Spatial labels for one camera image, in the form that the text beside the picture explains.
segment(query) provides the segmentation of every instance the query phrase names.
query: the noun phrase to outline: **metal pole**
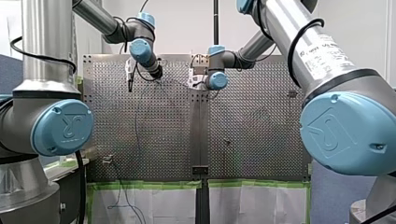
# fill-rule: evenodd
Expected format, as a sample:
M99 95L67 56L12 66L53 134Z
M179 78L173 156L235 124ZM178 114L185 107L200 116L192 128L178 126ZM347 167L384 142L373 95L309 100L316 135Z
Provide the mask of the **metal pole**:
M57 59L72 57L71 1L22 0L23 50ZM15 91L78 93L69 65L23 56L22 84Z
M92 0L73 0L73 11L103 35L112 35L118 28L117 21Z
M215 45L219 44L219 0L213 0L214 3L214 37L215 37Z

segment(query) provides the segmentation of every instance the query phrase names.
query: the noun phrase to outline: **pegboard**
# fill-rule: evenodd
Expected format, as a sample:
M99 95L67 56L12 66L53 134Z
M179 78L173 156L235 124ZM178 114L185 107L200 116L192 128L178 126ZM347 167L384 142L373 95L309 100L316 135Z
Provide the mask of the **pegboard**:
M230 83L209 104L209 178L308 180L300 138L304 96L282 56L228 70Z
M230 85L214 100L183 85L190 55L160 55L163 81L147 83L136 74L132 92L124 69L129 55L84 57L98 155L89 181L193 179L193 165L208 165L209 178L308 176L298 124L303 96L280 56L242 73L228 69ZM109 155L113 164L103 163Z
M93 111L98 160L89 181L191 179L190 90L183 56L163 60L165 76L146 82L135 74L128 92L128 55L86 55L84 96ZM102 162L113 155L112 164Z

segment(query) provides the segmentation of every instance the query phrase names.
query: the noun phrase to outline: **wire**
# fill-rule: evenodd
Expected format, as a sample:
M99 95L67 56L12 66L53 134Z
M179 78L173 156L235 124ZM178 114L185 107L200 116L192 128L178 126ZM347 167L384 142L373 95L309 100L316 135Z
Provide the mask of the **wire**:
M20 42L22 40L22 36L12 40L9 45L11 46L12 49L14 49L15 51L17 51L18 53L25 55L25 56L29 56L32 58L36 58L38 60L42 60L42 61L50 61L50 62L56 62L56 63L65 63L68 64L69 66L72 67L73 69L73 74L75 74L77 72L77 67L74 63L66 60L66 59L57 59L57 58L52 58L50 56L46 56L46 55L39 55L39 54L33 54L33 53L28 53L26 51L23 51L19 48L17 48L15 46L15 44L17 44L18 42Z
M122 44L122 46L120 48L119 54L121 54L122 49L124 49L124 53L126 53L127 48L128 48L128 31L127 31L127 28L126 28L126 23L120 17L113 17L113 18L116 19L116 20L121 21L121 33L122 33L122 37L124 38L124 43Z
M117 196L116 202L113 205L108 206L107 209L130 207L132 209L132 211L134 211L134 214L139 219L140 224L147 224L145 215L142 212L142 210L140 210L140 208L138 208L137 206L131 205L131 203L129 202L127 189L123 187L124 185L122 184L122 180L120 178L120 169L119 169L118 165L116 163L114 163L114 162L112 162L112 164L114 165L114 168L116 170L117 178L118 178L118 180L120 182L120 187L119 187L119 195ZM121 196L121 189L123 189L123 191L124 191L125 200L127 202L127 205L119 205L120 196ZM140 212L140 214L143 217L143 220L142 220L142 217L136 212L136 210Z
M264 25L262 23L262 0L257 0L257 17L259 18L259 26L260 29L262 30L262 33L270 40L274 41L274 39L268 35L268 33L265 31Z
M303 28L301 28L301 30L297 33L297 35L294 37L293 41L291 42L290 45L290 49L289 49L289 54L288 54L288 68L289 68L289 75L291 77L291 79L293 80L294 84L296 84L296 86L300 87L300 84L298 83L296 76L294 74L294 70L293 70L293 55L294 55L294 51L296 50L296 46L299 42L299 40L303 37L303 35L305 34L305 32L307 30L309 30L310 28L314 27L314 26L318 26L320 25L321 27L324 26L324 20L323 19L314 19L311 22L309 22L306 26L304 26Z
M394 212L396 212L396 205L393 205L392 207L378 213L377 215L370 217L369 219L363 221L361 224L372 224L372 223L378 221L379 219L381 219L391 213L394 213Z
M84 217L85 217L85 203L86 203L86 180L85 180L85 168L84 162L81 157L81 152L76 152L76 159L78 164L79 170L79 211L78 211L78 224L84 224Z
M195 55L192 57L192 59L191 59L190 68L192 68L192 65L193 65L194 60L196 59L196 57L199 57L199 56L204 57L204 55L202 55L202 54L195 54Z
M149 0L146 0L145 3L143 3L143 6L140 8L140 12L143 11L143 9L145 9L146 4L148 3Z
M157 80L157 78L148 79L148 78L146 78L146 77L143 77L142 74L140 73L139 66L137 65L137 62L134 64L134 71L136 71L137 74L138 74L143 80L145 80L145 81L147 81L147 82L151 82L151 81Z
M260 58L260 59L257 59L257 60L256 60L256 63L257 63L257 62L264 61L265 59L271 57L271 55L275 52L276 48L277 48L277 45L274 46L273 50L271 50L271 52L270 52L267 56L264 56L264 57L262 57L262 58Z
M217 92L215 93L215 95L212 96L212 97L206 96L206 99L208 99L208 100L214 100L214 99L216 99L216 97L218 97L219 93L220 93L220 91L217 91Z

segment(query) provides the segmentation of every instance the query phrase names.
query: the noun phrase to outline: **white wall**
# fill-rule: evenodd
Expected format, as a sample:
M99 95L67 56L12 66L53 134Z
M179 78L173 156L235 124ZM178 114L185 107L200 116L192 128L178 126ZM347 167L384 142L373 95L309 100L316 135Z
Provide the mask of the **white wall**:
M390 85L396 87L396 3L391 0L389 1L388 42L387 74Z
M391 2L392 0L319 0L318 5L318 15L326 21L326 32L352 62L359 67L374 68L387 80Z

